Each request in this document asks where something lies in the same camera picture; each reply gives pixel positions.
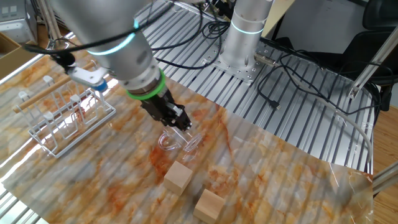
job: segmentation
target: metal pole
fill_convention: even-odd
[[[390,37],[386,40],[379,52],[372,59],[372,63],[381,64],[387,58],[387,56],[394,50],[398,44],[398,27],[392,32]],[[374,72],[378,69],[378,66],[368,65],[355,82],[350,86],[348,97],[354,99],[356,94],[362,89],[366,82],[372,77]]]
[[[53,47],[62,47],[65,45],[62,41],[58,41],[57,43],[54,43],[55,40],[61,38],[61,32],[60,29],[58,28],[57,20],[55,18],[55,14],[50,6],[49,0],[38,0],[37,1],[40,7],[40,10],[43,15],[43,19],[45,22],[45,25],[49,31],[49,36],[50,36],[50,45]]]
[[[398,161],[380,171],[373,177],[373,194],[392,186],[398,182]]]
[[[252,68],[272,0],[238,0],[220,59],[237,70]]]

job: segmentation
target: glass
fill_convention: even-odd
[[[192,129],[181,131],[175,127],[165,127],[159,138],[159,147],[165,151],[183,149],[185,152],[190,152],[201,140],[201,134],[193,134]]]

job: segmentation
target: wooden block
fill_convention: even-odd
[[[163,185],[178,196],[181,196],[182,192],[191,181],[191,177],[192,170],[175,161],[164,176]]]
[[[223,209],[225,200],[211,193],[209,190],[203,191],[193,215],[208,224],[214,224],[217,221],[218,215]]]

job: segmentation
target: orange stain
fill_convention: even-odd
[[[149,159],[157,174],[156,183],[159,184],[161,181],[163,181],[163,177],[166,175],[168,169],[172,165],[172,161],[167,157],[165,151],[161,150],[159,146],[155,146],[155,148],[150,152]]]

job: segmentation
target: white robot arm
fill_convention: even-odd
[[[108,39],[138,28],[134,15],[149,0],[51,0],[53,9],[65,21],[68,28],[82,44],[90,44]],[[197,3],[201,0],[185,0]],[[165,126],[175,126],[181,130],[191,127],[184,106],[177,105],[165,86],[165,77],[152,55],[150,45],[142,32],[88,49],[102,67],[112,71],[113,77],[127,90],[131,98],[141,100],[142,107]],[[53,55],[63,65],[72,79],[83,84],[91,84],[97,90],[106,88],[102,76],[103,69],[95,71],[87,78],[87,71],[72,66],[74,58],[65,63],[65,55]]]

